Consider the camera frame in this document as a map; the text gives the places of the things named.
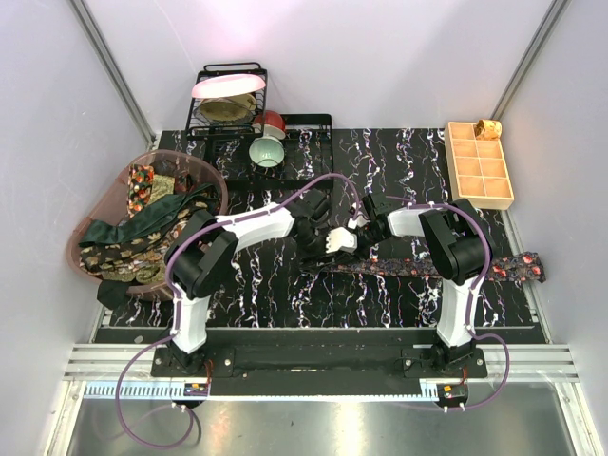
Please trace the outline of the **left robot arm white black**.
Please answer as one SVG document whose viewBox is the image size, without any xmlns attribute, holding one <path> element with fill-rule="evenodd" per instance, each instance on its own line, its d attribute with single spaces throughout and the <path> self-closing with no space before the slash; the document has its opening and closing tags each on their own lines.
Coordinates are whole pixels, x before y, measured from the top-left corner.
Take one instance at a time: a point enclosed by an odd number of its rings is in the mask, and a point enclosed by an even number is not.
<svg viewBox="0 0 608 456">
<path fill-rule="evenodd" d="M 180 373 L 193 376 L 204 367 L 201 347 L 207 339 L 209 301 L 231 274 L 235 253 L 271 239 L 292 238 L 302 261 L 320 259 L 326 254 L 321 226 L 331 210 L 329 195 L 309 190 L 292 201 L 240 214 L 214 217 L 204 211 L 190 218 L 165 255 L 165 282 L 174 302 L 171 362 Z"/>
</svg>

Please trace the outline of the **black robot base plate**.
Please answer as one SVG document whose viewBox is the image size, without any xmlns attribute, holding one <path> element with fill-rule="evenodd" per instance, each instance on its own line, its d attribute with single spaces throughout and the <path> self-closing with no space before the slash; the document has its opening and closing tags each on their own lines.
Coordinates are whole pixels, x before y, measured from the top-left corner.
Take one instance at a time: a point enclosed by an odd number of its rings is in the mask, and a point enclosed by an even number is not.
<svg viewBox="0 0 608 456">
<path fill-rule="evenodd" d="M 459 349 L 453 364 L 442 361 L 433 329 L 222 329 L 182 354 L 174 343 L 155 349 L 154 377 L 211 376 L 215 397 L 417 394 L 420 381 L 482 380 L 488 376 L 481 349 Z"/>
</svg>

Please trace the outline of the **dark floral red-dotted tie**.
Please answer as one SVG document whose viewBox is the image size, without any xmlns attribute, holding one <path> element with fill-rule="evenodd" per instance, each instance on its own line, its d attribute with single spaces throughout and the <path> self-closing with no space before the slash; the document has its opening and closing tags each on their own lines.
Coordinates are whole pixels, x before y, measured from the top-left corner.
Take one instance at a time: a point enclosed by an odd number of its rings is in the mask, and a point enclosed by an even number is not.
<svg viewBox="0 0 608 456">
<path fill-rule="evenodd" d="M 346 265 L 326 266 L 323 270 L 345 274 L 441 277 L 429 256 L 422 259 L 368 259 Z M 532 280 L 543 283 L 546 276 L 539 255 L 533 252 L 523 252 L 515 256 L 494 257 L 486 274 L 486 280 L 499 282 Z"/>
</svg>

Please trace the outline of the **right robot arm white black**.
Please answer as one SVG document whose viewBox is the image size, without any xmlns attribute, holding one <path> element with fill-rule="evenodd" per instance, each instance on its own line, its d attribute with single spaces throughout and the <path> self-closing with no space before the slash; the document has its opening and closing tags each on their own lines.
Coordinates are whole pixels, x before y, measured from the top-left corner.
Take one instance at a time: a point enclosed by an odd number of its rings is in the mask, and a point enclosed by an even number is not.
<svg viewBox="0 0 608 456">
<path fill-rule="evenodd" d="M 362 199 L 367 220 L 357 229 L 358 245 L 371 247 L 390 238 L 422 237 L 442 278 L 442 310 L 436 332 L 443 343 L 431 353 L 431 365 L 449 377 L 461 370 L 461 347 L 476 338 L 476 300 L 493 257 L 493 241 L 470 201 L 417 204 L 368 194 Z"/>
</svg>

